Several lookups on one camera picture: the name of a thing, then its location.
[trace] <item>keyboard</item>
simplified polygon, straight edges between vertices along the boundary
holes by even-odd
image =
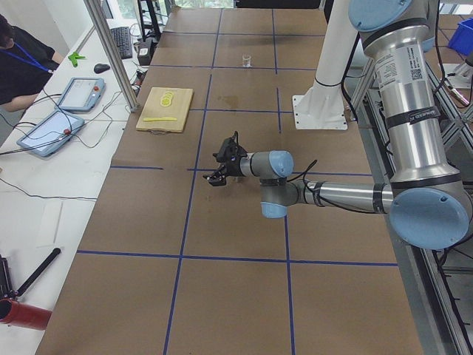
[[[112,37],[117,45],[120,57],[122,59],[131,58],[133,56],[133,46],[130,27],[116,27],[110,31],[112,32]]]

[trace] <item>glass cup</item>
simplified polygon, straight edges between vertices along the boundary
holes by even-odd
[[[244,68],[250,68],[251,67],[251,55],[249,54],[244,54],[242,57],[243,60],[243,67]]]

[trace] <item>green object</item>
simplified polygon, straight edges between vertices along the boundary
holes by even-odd
[[[77,65],[78,65],[77,60],[78,59],[85,59],[86,57],[84,55],[79,55],[79,53],[77,53],[77,52],[73,52],[67,58],[71,61],[73,67],[77,67]]]

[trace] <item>red tube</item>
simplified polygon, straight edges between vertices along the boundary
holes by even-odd
[[[0,323],[43,331],[51,311],[34,305],[25,305],[9,298],[0,300]]]

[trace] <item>wooden cutting board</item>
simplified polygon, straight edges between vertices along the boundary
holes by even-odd
[[[193,89],[153,87],[136,125],[138,131],[181,133],[186,125]]]

